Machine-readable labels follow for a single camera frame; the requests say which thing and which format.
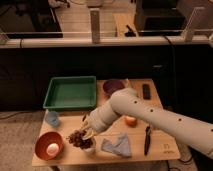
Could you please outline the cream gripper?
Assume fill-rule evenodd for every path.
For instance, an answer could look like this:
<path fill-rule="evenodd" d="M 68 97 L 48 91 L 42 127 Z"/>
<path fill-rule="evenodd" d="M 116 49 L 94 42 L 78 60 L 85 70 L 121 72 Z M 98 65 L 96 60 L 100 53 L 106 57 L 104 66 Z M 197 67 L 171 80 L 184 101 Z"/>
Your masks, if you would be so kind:
<path fill-rule="evenodd" d="M 86 131 L 86 134 L 82 137 L 83 140 L 87 140 L 98 135 L 98 133 L 91 127 L 88 121 L 84 121 L 79 130 L 81 132 Z"/>

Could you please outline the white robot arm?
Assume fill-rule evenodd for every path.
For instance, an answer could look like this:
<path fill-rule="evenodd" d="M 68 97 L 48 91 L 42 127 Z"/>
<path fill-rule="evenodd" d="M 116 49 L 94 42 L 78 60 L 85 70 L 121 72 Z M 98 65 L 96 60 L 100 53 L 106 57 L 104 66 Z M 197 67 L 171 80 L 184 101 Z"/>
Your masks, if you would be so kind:
<path fill-rule="evenodd" d="M 213 159 L 213 124 L 149 105 L 133 88 L 114 92 L 83 121 L 84 139 L 108 130 L 122 115 L 141 119 Z"/>

